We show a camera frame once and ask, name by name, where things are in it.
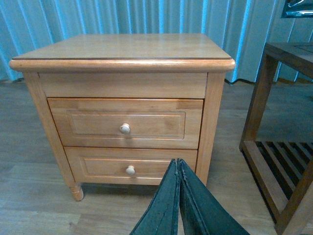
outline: wooden knob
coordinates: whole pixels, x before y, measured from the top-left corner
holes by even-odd
[[[135,175],[135,167],[133,167],[132,165],[129,165],[128,168],[126,169],[126,173],[129,175]]]
[[[119,128],[120,132],[122,132],[123,134],[128,134],[131,131],[131,128],[129,127],[129,124],[124,123],[123,125],[120,126]]]

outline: nightstand top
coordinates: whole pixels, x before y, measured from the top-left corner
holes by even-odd
[[[17,56],[17,71],[225,72],[235,61],[204,34],[85,34]]]
[[[204,34],[85,34],[13,59],[230,59],[230,56]]]

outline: turned wooden leg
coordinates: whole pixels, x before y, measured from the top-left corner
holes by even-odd
[[[80,185],[77,185],[76,187],[69,187],[69,188],[72,191],[73,198],[75,199],[76,202],[79,202],[84,198],[84,193]]]

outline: curtain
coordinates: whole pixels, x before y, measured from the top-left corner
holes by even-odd
[[[12,57],[86,33],[204,33],[236,60],[226,78],[255,82],[264,44],[312,41],[313,18],[281,18],[284,0],[1,0],[0,79]],[[277,77],[296,80],[280,65]]]

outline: floor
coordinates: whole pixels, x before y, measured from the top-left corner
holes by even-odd
[[[265,140],[313,139],[312,85],[274,85],[261,124]],[[208,189],[251,234],[274,223],[238,149],[253,85],[225,83]],[[85,184],[75,202],[65,186],[24,81],[0,83],[0,234],[124,235],[154,186]],[[182,225],[179,234],[183,234]]]

